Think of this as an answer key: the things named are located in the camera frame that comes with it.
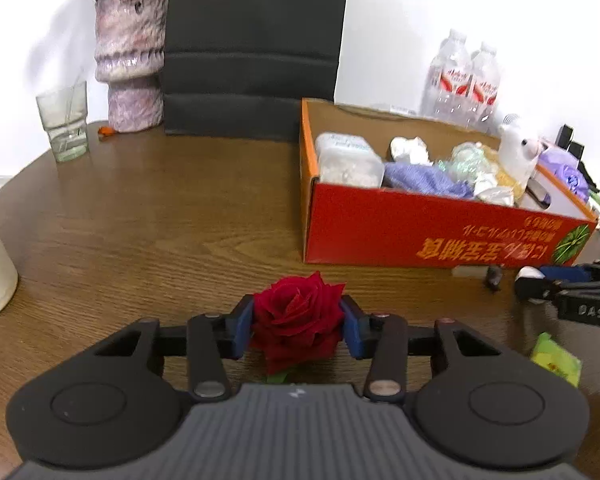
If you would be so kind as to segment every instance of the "red cardboard box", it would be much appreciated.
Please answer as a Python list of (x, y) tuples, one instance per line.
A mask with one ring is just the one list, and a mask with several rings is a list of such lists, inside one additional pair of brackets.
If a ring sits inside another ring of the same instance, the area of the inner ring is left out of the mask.
[(405, 118), (327, 101), (302, 101), (301, 215), (304, 261), (364, 266), (506, 267), (570, 265), (596, 227), (595, 216), (551, 173), (532, 177), (551, 196), (542, 209), (525, 194), (519, 208), (360, 189), (320, 182), (314, 142), (323, 132), (365, 137), (378, 155), (394, 137), (420, 137), (432, 160), (465, 141), (498, 148), (499, 139), (438, 121)]

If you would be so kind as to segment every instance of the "silver screw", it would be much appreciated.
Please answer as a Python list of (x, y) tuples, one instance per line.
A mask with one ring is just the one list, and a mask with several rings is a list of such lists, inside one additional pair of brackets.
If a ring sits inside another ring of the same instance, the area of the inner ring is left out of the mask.
[(400, 393), (400, 384), (391, 379), (381, 379), (373, 381), (369, 391), (380, 397), (391, 397)]
[(198, 383), (193, 392), (203, 399), (220, 397), (226, 391), (224, 384), (218, 381), (203, 381)]

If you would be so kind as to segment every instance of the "wood grain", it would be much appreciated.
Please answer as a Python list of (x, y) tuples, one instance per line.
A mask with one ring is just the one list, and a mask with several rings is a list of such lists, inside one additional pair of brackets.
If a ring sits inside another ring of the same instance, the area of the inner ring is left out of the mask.
[[(600, 479), (600, 328), (517, 304), (511, 272), (493, 294), (444, 269), (302, 264), (296, 145), (160, 130), (99, 142), (93, 128), (90, 143), (89, 155), (64, 164), (45, 153), (0, 190), (0, 236), (20, 273), (0, 313), (0, 478), (20, 463), (4, 411), (25, 381), (139, 317), (181, 324), (319, 269), (327, 282), (347, 283), (364, 309), (411, 324), (456, 317), (521, 352), (551, 332), (584, 361), (592, 419), (576, 465)], [(600, 237), (585, 252), (600, 257)], [(263, 364), (250, 352), (227, 369), (235, 383), (256, 381)], [(293, 379), (362, 384), (367, 367), (341, 346)], [(429, 378), (422, 358), (408, 371), (411, 389)], [(184, 387), (183, 360), (169, 360), (165, 377)]]

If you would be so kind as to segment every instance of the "gray ribbed surface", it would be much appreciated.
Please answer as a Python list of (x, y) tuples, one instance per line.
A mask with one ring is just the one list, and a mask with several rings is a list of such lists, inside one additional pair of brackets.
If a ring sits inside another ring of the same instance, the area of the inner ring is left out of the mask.
[(191, 410), (151, 454), (93, 472), (25, 463), (12, 480), (585, 480), (568, 465), (499, 473), (458, 464), (424, 443), (395, 406), (347, 384), (246, 384)]

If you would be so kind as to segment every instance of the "pink marbled vase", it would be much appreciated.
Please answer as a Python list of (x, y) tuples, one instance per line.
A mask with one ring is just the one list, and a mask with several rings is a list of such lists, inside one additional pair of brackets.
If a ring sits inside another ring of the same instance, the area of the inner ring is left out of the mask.
[(167, 0), (96, 2), (96, 79), (109, 83), (109, 125), (138, 132), (162, 122), (155, 73), (164, 65)]

